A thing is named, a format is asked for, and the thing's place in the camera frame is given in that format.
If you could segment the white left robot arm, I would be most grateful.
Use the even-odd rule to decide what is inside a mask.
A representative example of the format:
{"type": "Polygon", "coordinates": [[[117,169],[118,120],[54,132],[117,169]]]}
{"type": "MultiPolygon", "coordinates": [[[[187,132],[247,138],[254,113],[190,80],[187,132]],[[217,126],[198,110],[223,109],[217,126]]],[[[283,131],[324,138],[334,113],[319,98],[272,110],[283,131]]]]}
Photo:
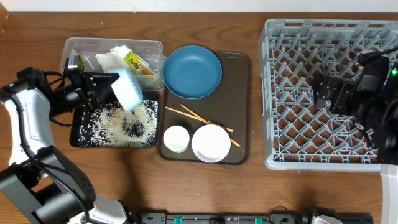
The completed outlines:
{"type": "Polygon", "coordinates": [[[80,57],[67,59],[57,74],[57,88],[50,72],[27,67],[17,80],[1,88],[1,103],[12,127],[12,155],[1,172],[2,193],[32,223],[151,223],[120,200],[96,194],[89,178],[55,147],[51,123],[60,114],[80,106],[93,110],[113,94],[123,108],[137,105],[140,92],[127,68],[108,73],[87,72],[80,57]]]}

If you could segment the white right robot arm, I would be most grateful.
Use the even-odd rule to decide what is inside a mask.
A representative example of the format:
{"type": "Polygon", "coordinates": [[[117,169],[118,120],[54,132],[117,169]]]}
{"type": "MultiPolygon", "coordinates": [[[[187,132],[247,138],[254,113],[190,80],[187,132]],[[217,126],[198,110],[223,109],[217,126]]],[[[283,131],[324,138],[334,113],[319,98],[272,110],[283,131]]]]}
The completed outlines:
{"type": "Polygon", "coordinates": [[[331,113],[355,117],[369,146],[379,151],[381,223],[387,224],[397,224],[397,63],[390,68],[387,57],[396,51],[359,53],[362,77],[356,82],[330,77],[325,88],[331,113]]]}

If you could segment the green snack wrapper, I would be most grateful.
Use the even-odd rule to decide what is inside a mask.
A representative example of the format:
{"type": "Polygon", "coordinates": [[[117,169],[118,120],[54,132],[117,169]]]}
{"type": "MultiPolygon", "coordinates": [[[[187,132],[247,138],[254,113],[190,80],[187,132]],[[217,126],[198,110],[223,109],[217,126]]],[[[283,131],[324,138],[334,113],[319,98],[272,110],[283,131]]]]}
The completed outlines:
{"type": "Polygon", "coordinates": [[[147,86],[159,84],[160,80],[159,77],[156,77],[155,71],[138,54],[129,51],[124,57],[124,61],[133,74],[140,76],[139,81],[143,81],[147,86]]]}

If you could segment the light blue bowl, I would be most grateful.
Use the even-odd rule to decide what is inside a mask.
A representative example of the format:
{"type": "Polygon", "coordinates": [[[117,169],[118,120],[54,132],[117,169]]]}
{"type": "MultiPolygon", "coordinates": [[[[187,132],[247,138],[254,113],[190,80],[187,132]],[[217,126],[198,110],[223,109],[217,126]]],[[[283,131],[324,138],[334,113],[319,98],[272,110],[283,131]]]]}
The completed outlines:
{"type": "Polygon", "coordinates": [[[135,74],[129,68],[119,68],[109,72],[119,75],[119,78],[111,84],[117,100],[126,111],[132,111],[144,98],[135,74]]]}

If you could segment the white pink bowl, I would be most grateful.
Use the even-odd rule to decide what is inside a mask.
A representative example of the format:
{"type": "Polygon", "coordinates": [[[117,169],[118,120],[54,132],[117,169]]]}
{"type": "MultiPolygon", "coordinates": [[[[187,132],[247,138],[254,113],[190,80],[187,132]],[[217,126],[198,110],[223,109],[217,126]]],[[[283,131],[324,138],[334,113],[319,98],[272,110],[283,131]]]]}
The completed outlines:
{"type": "Polygon", "coordinates": [[[193,134],[192,150],[201,161],[219,162],[229,154],[230,149],[229,134],[217,125],[204,125],[193,134]]]}

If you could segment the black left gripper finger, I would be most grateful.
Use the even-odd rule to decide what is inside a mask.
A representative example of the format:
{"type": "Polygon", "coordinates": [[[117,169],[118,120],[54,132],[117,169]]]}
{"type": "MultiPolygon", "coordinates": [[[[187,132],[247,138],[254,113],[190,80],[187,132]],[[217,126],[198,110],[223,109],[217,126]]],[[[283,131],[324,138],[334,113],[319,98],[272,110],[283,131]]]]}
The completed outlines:
{"type": "Polygon", "coordinates": [[[85,86],[87,92],[103,93],[119,78],[118,73],[85,72],[85,86]]]}
{"type": "Polygon", "coordinates": [[[97,109],[105,98],[113,91],[111,88],[104,90],[92,90],[88,92],[88,107],[90,109],[97,109]]]}

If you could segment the dark blue bowl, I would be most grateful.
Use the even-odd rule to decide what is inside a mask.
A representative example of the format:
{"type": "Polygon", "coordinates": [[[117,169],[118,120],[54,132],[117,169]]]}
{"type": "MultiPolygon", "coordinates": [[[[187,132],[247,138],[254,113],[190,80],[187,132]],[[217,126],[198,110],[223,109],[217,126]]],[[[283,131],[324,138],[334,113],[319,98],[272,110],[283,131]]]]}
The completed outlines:
{"type": "Polygon", "coordinates": [[[174,50],[163,67],[167,89],[188,100],[204,98],[214,92],[223,76],[216,54],[208,48],[189,45],[174,50]]]}

